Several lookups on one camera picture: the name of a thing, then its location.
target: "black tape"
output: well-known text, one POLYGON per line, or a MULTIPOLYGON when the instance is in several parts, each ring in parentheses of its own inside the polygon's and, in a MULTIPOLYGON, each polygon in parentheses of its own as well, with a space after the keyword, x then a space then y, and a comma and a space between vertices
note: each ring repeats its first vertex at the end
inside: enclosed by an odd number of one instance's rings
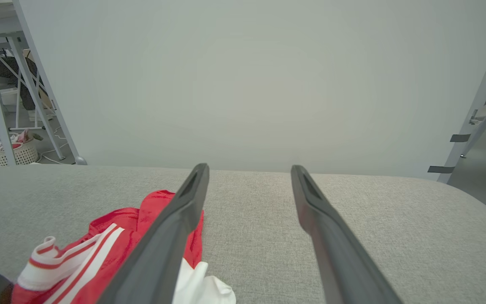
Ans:
POLYGON ((467 142, 470 139, 470 134, 453 134, 450 142, 467 142))
POLYGON ((438 167, 438 166, 430 166, 427 172, 429 173, 453 173, 455 167, 438 167))

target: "white partition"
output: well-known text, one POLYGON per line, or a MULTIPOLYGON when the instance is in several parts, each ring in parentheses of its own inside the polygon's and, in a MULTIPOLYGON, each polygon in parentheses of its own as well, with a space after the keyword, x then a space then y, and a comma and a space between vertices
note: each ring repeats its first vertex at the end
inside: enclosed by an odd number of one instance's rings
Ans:
POLYGON ((486 1, 19 4, 88 164, 437 179, 486 71, 486 1))

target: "white cloth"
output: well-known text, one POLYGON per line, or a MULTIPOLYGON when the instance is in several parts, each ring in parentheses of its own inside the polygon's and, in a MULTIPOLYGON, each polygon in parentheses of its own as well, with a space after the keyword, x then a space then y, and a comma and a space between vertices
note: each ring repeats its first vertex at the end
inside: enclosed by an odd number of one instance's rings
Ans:
POLYGON ((207 270, 206 262, 192 269, 182 258, 172 304, 235 304, 232 287, 214 276, 205 277, 207 270))

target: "white basket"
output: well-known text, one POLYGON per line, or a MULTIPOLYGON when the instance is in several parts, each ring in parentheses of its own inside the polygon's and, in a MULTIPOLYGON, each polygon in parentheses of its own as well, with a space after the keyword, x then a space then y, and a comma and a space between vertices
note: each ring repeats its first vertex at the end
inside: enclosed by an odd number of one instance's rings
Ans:
MULTIPOLYGON (((25 144, 20 142, 15 143, 20 145, 18 148, 13 149, 17 164, 31 164, 37 160, 38 152, 34 142, 35 140, 32 139, 25 144)), ((5 152, 0 151, 0 167, 5 166, 8 166, 5 152)))

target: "gray fabric surface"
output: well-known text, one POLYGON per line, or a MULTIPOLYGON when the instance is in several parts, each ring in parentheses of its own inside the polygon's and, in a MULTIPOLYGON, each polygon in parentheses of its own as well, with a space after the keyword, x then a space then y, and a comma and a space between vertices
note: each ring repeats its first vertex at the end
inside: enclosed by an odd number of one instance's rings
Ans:
MULTIPOLYGON (((44 237, 64 246, 88 223, 189 170, 32 165, 0 169, 0 273, 15 279, 44 237)), ((486 206, 448 185, 402 177, 313 175, 405 303, 486 303, 486 206)), ((238 303, 322 303, 289 174, 211 171, 204 205, 209 274, 238 303)))

